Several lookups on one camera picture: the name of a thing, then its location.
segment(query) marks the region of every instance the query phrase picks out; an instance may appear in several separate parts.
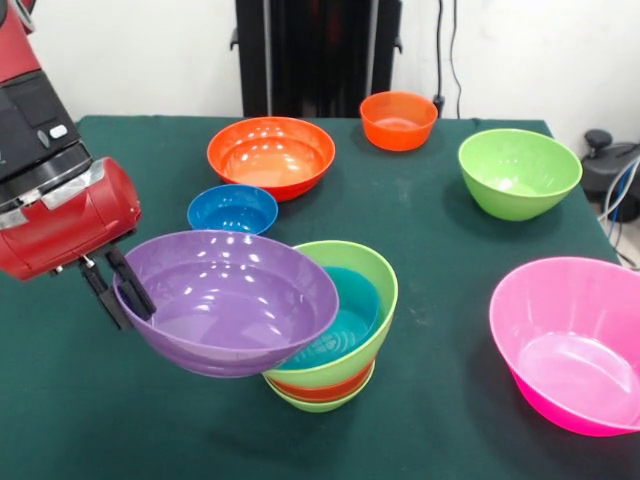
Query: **pink bowl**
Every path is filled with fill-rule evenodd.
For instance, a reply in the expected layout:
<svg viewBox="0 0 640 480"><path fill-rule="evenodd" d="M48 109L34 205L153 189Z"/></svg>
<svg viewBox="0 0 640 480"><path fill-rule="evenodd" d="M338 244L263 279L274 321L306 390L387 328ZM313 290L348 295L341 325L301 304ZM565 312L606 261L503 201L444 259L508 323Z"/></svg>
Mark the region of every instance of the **pink bowl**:
<svg viewBox="0 0 640 480"><path fill-rule="evenodd" d="M640 431L640 275L588 258L538 260L500 282L489 318L542 416L594 437Z"/></svg>

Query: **blue bowl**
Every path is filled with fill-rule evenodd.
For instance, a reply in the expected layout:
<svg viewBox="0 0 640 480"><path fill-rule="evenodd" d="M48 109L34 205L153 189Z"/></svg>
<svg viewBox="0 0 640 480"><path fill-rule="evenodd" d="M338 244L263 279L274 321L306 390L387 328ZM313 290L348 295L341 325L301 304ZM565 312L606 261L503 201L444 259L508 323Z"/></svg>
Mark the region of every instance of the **blue bowl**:
<svg viewBox="0 0 640 480"><path fill-rule="evenodd" d="M187 210L194 230L226 230L259 235L278 217L278 202L260 188L221 185L202 192Z"/></svg>
<svg viewBox="0 0 640 480"><path fill-rule="evenodd" d="M371 282L346 268L325 267L325 271L338 290L338 315L322 335L278 370L300 370L333 362L358 348L376 330L380 298Z"/></svg>

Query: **white wall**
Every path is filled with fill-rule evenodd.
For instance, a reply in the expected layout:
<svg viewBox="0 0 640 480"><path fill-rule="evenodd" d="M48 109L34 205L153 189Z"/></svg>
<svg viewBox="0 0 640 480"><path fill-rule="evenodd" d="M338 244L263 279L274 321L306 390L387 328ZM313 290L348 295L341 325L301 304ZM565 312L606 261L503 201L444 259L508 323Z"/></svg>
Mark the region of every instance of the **white wall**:
<svg viewBox="0 0 640 480"><path fill-rule="evenodd" d="M435 93L436 0L404 0L393 88ZM640 137L640 2L459 0L464 117L543 118L582 150L590 127ZM445 116L451 0L442 32ZM234 0L39 0L32 44L74 118L241 115Z"/></svg>
<svg viewBox="0 0 640 480"><path fill-rule="evenodd" d="M234 0L39 0L30 37L74 118L242 115Z"/></svg>
<svg viewBox="0 0 640 480"><path fill-rule="evenodd" d="M582 150L585 130L640 139L640 1L458 0L456 72L462 116L542 118ZM394 89L436 91L436 0L404 0L403 55ZM452 1L445 0L446 116L456 88L449 67Z"/></svg>

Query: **purple bowl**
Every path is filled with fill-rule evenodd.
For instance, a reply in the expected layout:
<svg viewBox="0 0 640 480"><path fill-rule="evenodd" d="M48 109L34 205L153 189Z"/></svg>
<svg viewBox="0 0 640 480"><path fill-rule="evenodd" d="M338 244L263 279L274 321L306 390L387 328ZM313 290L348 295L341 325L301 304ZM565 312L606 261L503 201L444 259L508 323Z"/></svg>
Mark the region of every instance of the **purple bowl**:
<svg viewBox="0 0 640 480"><path fill-rule="evenodd" d="M149 240L126 258L157 308L145 322L116 288L131 322L160 355L201 375L243 377L275 368L329 328L338 312L324 269L264 237L192 230Z"/></svg>

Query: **magenta bowl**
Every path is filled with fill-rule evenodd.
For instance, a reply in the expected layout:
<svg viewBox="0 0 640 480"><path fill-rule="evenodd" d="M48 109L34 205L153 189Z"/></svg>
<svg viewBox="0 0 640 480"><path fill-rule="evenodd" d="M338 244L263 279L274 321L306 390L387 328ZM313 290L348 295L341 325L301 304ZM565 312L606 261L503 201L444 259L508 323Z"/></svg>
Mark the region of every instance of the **magenta bowl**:
<svg viewBox="0 0 640 480"><path fill-rule="evenodd" d="M157 308L146 322L116 288L129 319L160 355L201 375L243 377L275 368L329 328L338 312L324 269L264 237L173 233L126 258Z"/></svg>
<svg viewBox="0 0 640 480"><path fill-rule="evenodd" d="M640 275L580 257L509 273L491 333L515 383L547 420L581 435L640 432Z"/></svg>

